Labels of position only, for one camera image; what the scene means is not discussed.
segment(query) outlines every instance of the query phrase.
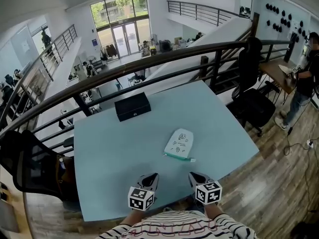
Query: wooden desk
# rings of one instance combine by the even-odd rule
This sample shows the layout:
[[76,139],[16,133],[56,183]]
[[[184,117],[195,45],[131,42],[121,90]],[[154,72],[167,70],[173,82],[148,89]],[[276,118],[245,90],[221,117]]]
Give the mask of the wooden desk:
[[271,60],[267,63],[259,65],[260,70],[268,74],[279,86],[288,94],[295,88],[294,81],[287,81],[288,76],[279,68],[278,65],[287,66],[288,68],[295,68],[295,64],[291,61],[286,63],[282,58]]
[[[123,122],[111,108],[75,123],[75,175],[85,221],[126,216],[130,212],[128,190],[143,174],[160,176],[154,209],[193,193],[190,171],[219,180],[258,152],[203,81],[150,95],[148,100],[149,113]],[[196,162],[163,156],[178,128],[193,132],[189,157]]]

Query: jeans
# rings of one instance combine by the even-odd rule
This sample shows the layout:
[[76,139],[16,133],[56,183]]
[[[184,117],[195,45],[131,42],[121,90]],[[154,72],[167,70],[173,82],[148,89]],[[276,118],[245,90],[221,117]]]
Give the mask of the jeans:
[[298,91],[295,92],[294,97],[290,103],[290,111],[287,113],[287,117],[284,119],[284,125],[288,125],[295,117],[300,107],[305,105],[305,102],[310,97],[307,97]]

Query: black office chair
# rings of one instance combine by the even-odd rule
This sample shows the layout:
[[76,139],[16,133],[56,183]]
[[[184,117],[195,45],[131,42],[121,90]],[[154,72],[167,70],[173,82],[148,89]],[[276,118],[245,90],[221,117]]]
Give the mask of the black office chair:
[[[49,149],[29,130],[21,134],[8,131],[4,137],[10,139],[10,146],[7,142],[2,142],[1,164],[4,163],[6,170],[9,169],[18,190],[55,196],[63,202],[65,208],[79,210],[73,157],[66,157]],[[12,142],[18,144],[18,154],[14,150],[12,153],[15,158],[8,162],[2,149],[10,149]],[[63,159],[65,169],[61,167],[60,158]]]
[[258,78],[258,66],[262,44],[256,37],[249,37],[247,47],[239,53],[239,85],[232,93],[235,105],[235,116],[243,120],[243,126],[248,121],[258,130],[261,136],[261,126],[264,126],[275,112],[275,105],[254,86]]
[[0,165],[11,175],[22,150],[21,143],[21,134],[16,131],[8,131],[1,140]]

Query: striped shirt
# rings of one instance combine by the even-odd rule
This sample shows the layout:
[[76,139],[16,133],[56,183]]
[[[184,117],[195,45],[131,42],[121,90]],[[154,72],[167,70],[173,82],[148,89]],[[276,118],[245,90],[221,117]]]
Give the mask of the striped shirt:
[[226,214],[214,220],[199,211],[168,211],[136,223],[134,226],[119,225],[96,239],[153,239],[177,237],[181,239],[256,239],[256,233],[236,222]]

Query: black box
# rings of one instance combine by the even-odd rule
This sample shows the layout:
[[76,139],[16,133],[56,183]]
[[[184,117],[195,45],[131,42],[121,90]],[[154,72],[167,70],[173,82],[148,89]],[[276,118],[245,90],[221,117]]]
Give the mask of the black box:
[[115,102],[115,110],[119,120],[124,121],[150,112],[151,106],[145,93],[143,92]]

